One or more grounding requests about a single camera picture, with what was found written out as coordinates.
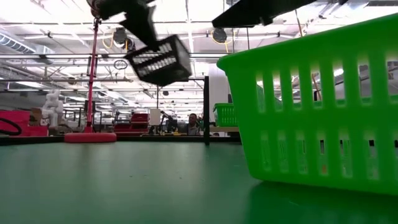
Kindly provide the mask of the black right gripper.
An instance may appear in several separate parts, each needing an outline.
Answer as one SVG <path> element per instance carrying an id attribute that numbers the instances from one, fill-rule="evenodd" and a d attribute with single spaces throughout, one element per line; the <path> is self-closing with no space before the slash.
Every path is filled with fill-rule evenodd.
<path id="1" fill-rule="evenodd" d="M 212 20 L 214 28 L 250 28 L 270 24 L 277 16 L 316 0 L 239 0 Z"/>

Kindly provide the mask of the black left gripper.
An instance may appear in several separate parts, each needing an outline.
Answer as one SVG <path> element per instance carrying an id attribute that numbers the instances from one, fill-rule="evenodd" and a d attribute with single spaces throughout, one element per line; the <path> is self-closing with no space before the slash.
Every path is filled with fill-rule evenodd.
<path id="1" fill-rule="evenodd" d="M 125 20 L 120 24 L 148 48 L 157 51 L 159 44 L 152 20 L 155 6 L 148 4 L 149 0 L 90 0 L 91 13 L 94 17 L 109 19 L 125 12 Z"/>

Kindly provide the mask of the black plastic basket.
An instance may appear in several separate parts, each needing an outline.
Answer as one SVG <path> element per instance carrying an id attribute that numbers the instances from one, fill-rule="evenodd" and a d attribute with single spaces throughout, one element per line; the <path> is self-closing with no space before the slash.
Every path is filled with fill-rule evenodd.
<path id="1" fill-rule="evenodd" d="M 149 47 L 129 52 L 124 56 L 138 78 L 157 86 L 187 81 L 192 75 L 190 52 L 177 35 L 157 42 L 158 49 Z"/>

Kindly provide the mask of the white panel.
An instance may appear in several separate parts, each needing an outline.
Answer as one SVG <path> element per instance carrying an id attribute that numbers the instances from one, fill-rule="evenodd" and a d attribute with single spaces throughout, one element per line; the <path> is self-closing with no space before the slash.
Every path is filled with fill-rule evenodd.
<path id="1" fill-rule="evenodd" d="M 149 125 L 158 126 L 161 123 L 162 113 L 160 109 L 151 108 L 149 113 Z"/>

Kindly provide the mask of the red tool chest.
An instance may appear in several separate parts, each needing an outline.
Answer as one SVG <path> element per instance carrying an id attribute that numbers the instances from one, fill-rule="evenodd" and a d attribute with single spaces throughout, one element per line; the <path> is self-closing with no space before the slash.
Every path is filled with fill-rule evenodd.
<path id="1" fill-rule="evenodd" d="M 134 113 L 129 119 L 116 120 L 113 131 L 121 136 L 147 134 L 149 132 L 149 115 L 147 113 Z"/>

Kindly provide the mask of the person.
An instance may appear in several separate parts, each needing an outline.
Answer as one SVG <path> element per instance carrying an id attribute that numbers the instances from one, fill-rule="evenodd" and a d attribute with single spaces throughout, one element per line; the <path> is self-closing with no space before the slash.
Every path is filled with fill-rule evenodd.
<path id="1" fill-rule="evenodd" d="M 195 113 L 189 115 L 187 124 L 187 135 L 188 136 L 200 136 L 201 127 L 198 124 L 198 118 Z"/>

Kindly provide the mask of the white humanoid figure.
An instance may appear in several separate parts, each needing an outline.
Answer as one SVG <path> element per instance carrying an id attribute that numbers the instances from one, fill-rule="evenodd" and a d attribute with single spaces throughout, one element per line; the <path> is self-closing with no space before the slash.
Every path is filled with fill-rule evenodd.
<path id="1" fill-rule="evenodd" d="M 41 125 L 46 121 L 48 127 L 58 126 L 58 117 L 63 113 L 63 102 L 59 100 L 59 96 L 60 90 L 58 89 L 50 90 L 46 94 L 46 101 L 41 109 Z"/>

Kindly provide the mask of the red desk lamp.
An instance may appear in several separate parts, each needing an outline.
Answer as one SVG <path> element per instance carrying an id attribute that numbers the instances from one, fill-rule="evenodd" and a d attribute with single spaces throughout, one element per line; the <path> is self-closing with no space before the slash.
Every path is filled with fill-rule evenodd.
<path id="1" fill-rule="evenodd" d="M 64 136 L 64 141 L 67 143 L 102 143 L 102 142 L 116 142 L 117 135 L 114 133 L 98 133 L 95 132 L 93 127 L 94 121 L 94 109 L 93 109 L 93 84 L 94 84 L 94 74 L 97 66 L 97 56 L 96 56 L 96 45 L 97 45 L 97 36 L 98 36 L 98 27 L 101 23 L 100 18 L 100 10 L 96 3 L 99 3 L 101 0 L 86 0 L 90 9 L 91 14 L 94 17 L 93 22 L 93 47 L 91 53 L 91 62 L 90 62 L 90 74 L 88 81 L 88 103 L 86 107 L 86 126 L 82 133 L 68 133 Z"/>

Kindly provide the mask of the cardboard box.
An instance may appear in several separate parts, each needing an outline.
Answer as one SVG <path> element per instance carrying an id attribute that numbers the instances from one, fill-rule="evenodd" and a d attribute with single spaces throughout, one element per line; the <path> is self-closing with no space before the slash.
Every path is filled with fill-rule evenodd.
<path id="1" fill-rule="evenodd" d="M 41 119 L 42 119 L 42 110 L 40 108 L 31 108 L 29 125 L 40 126 Z"/>

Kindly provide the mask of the red storage cabinet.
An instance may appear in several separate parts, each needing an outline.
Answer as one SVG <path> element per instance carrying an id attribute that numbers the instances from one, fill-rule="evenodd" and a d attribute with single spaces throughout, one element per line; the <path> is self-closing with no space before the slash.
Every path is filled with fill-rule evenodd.
<path id="1" fill-rule="evenodd" d="M 48 129 L 46 126 L 30 125 L 29 111 L 0 111 L 0 118 L 12 121 L 21 128 L 21 134 L 18 135 L 18 137 L 48 136 Z"/>

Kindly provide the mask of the green table mat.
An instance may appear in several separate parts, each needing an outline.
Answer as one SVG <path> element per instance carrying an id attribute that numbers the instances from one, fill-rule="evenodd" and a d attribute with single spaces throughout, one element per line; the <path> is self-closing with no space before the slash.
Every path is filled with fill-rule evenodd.
<path id="1" fill-rule="evenodd" d="M 398 197 L 261 182 L 238 144 L 0 146 L 0 224 L 398 224 Z"/>

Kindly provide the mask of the black shelf post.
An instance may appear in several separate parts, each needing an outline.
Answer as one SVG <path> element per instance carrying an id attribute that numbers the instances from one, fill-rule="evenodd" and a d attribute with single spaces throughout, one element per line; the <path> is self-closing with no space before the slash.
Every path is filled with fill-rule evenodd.
<path id="1" fill-rule="evenodd" d="M 204 127 L 204 143 L 206 146 L 210 144 L 210 89 L 209 76 L 205 76 L 203 87 L 203 127 Z"/>

